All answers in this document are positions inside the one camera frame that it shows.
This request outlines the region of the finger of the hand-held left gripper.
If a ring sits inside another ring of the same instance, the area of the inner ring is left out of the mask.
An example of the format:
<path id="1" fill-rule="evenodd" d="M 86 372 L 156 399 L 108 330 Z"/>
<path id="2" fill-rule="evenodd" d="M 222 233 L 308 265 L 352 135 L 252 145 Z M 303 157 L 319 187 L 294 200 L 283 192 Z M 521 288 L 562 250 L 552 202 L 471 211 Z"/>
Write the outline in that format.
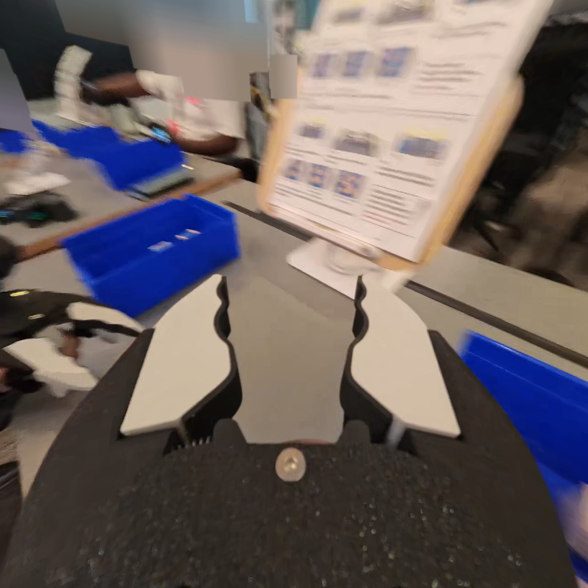
<path id="1" fill-rule="evenodd" d="M 67 306 L 67 316 L 78 337 L 99 337 L 113 343 L 117 335 L 138 337 L 144 327 L 135 319 L 116 309 L 87 302 L 74 302 Z"/>
<path id="2" fill-rule="evenodd" d="M 32 370 L 32 377 L 55 398 L 70 392 L 89 392 L 98 379 L 94 374 L 68 356 L 46 338 L 17 341 L 2 349 L 4 357 L 16 360 Z"/>

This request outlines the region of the person's left hand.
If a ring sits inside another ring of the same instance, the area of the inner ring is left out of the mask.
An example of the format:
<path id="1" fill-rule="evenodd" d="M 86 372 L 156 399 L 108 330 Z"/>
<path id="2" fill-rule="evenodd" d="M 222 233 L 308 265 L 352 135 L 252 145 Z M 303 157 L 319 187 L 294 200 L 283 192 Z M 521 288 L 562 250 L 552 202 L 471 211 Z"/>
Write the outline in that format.
<path id="1" fill-rule="evenodd" d="M 61 331 L 61 344 L 58 348 L 61 355 L 78 363 L 80 345 L 81 340 L 75 333 L 68 330 Z"/>

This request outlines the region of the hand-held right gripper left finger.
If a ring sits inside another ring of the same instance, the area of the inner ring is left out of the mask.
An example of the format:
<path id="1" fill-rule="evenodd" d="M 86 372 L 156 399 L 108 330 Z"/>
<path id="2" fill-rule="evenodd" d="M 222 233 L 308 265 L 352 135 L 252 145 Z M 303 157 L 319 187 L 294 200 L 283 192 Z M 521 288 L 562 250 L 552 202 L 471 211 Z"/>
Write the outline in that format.
<path id="1" fill-rule="evenodd" d="M 173 430 L 195 445 L 236 415 L 243 394 L 228 309 L 226 278 L 215 274 L 158 320 L 119 430 L 124 437 Z"/>

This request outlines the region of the group of wooden cubes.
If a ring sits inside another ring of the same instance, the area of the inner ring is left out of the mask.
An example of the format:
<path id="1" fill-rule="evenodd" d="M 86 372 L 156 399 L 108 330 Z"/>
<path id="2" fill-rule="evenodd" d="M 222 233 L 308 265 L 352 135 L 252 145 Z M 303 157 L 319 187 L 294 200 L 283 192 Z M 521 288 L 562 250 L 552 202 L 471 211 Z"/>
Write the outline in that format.
<path id="1" fill-rule="evenodd" d="M 202 233 L 195 229 L 185 229 L 178 233 L 174 233 L 171 236 L 166 237 L 154 243 L 146 248 L 147 251 L 153 253 L 163 253 L 165 251 L 171 250 L 175 246 L 179 246 L 182 243 L 186 243 L 194 238 L 197 238 Z"/>

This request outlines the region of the grey table with wooden edge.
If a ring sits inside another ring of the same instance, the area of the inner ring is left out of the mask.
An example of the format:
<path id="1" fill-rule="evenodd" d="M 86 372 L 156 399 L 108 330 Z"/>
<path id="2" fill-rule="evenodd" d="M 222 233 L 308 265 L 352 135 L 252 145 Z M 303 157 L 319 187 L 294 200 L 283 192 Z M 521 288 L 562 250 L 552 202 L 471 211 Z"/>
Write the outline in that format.
<path id="1" fill-rule="evenodd" d="M 34 229 L 20 223 L 1 225 L 1 237 L 23 247 L 23 260 L 53 251 L 62 239 L 128 215 L 136 209 L 168 198 L 178 198 L 185 193 L 207 195 L 242 178 L 241 172 L 234 167 L 189 155 L 187 167 L 191 183 L 161 193 L 150 201 L 140 201 L 125 192 L 111 189 L 89 160 L 72 159 L 61 153 L 52 155 L 49 163 L 52 171 L 70 180 L 70 184 L 58 193 L 77 211 L 78 217 L 67 223 L 52 223 Z"/>

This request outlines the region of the white paper sheet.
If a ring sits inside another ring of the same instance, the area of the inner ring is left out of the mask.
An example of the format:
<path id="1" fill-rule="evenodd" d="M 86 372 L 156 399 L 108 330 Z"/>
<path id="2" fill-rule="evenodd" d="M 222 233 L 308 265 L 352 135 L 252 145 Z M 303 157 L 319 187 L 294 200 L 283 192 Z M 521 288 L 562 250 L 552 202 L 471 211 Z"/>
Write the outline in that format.
<path id="1" fill-rule="evenodd" d="M 73 123 L 88 121 L 87 104 L 82 98 L 82 74 L 92 53 L 77 45 L 63 51 L 54 73 L 56 114 Z"/>

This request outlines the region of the black display screen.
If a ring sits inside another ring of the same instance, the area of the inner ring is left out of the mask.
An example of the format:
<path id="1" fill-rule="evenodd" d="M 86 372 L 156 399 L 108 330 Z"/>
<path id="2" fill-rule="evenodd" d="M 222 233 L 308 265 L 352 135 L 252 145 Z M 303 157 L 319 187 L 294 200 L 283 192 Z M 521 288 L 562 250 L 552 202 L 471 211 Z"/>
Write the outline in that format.
<path id="1" fill-rule="evenodd" d="M 55 1 L 1 1 L 1 48 L 26 100 L 54 96 L 54 72 L 66 47 L 92 53 L 89 80 L 133 71 L 129 48 L 66 32 Z"/>

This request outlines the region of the black digital timer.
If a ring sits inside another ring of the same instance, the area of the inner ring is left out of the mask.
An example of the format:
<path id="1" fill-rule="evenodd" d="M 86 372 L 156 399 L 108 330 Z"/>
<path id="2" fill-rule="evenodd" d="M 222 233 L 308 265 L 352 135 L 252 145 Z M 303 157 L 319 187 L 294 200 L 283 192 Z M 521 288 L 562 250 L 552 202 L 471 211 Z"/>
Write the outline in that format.
<path id="1" fill-rule="evenodd" d="M 59 194 L 44 192 L 31 195 L 26 212 L 26 221 L 31 226 L 65 223 L 76 220 L 78 212 Z"/>
<path id="2" fill-rule="evenodd" d="M 35 229 L 50 221 L 48 210 L 37 202 L 1 203 L 1 226 L 20 223 Z"/>

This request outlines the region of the blue plastic bin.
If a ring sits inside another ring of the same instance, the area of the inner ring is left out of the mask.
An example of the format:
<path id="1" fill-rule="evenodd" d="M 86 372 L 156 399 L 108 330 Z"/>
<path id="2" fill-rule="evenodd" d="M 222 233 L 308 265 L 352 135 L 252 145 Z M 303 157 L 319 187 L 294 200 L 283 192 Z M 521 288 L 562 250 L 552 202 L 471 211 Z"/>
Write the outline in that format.
<path id="1" fill-rule="evenodd" d="M 118 191 L 180 167 L 185 157 L 174 143 L 156 140 L 108 143 L 88 151 L 108 187 Z"/>
<path id="2" fill-rule="evenodd" d="M 76 159 L 92 159 L 94 153 L 128 144 L 108 126 L 60 129 L 35 119 L 32 124 L 45 141 Z"/>
<path id="3" fill-rule="evenodd" d="M 587 382 L 474 332 L 459 355 L 523 437 L 568 522 L 587 484 Z"/>
<path id="4" fill-rule="evenodd" d="M 146 250 L 185 229 L 202 234 L 160 254 Z M 238 218 L 185 195 L 65 238 L 62 248 L 93 299 L 135 318 L 238 259 Z"/>
<path id="5" fill-rule="evenodd" d="M 28 137 L 17 130 L 1 129 L 1 153 L 20 155 L 29 150 Z"/>

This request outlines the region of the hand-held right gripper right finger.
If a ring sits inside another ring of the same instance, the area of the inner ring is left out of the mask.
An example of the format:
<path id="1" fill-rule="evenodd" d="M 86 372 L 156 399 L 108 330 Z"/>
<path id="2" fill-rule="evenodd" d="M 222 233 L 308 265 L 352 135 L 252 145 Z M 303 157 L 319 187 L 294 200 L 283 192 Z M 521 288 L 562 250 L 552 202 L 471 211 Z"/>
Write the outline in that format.
<path id="1" fill-rule="evenodd" d="M 458 418 L 428 328 L 375 275 L 357 278 L 353 340 L 340 388 L 344 423 L 398 446 L 408 430 L 457 439 Z"/>

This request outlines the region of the grey jacket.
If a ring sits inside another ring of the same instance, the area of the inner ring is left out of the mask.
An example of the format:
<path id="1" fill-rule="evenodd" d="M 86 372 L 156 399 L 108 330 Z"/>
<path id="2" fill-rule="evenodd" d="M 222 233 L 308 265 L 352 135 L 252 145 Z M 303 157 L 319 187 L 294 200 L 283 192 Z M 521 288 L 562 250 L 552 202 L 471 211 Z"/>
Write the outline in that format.
<path id="1" fill-rule="evenodd" d="M 269 73 L 254 72 L 249 77 L 250 99 L 245 107 L 246 141 L 250 157 L 260 162 L 266 149 L 268 129 L 273 118 Z"/>

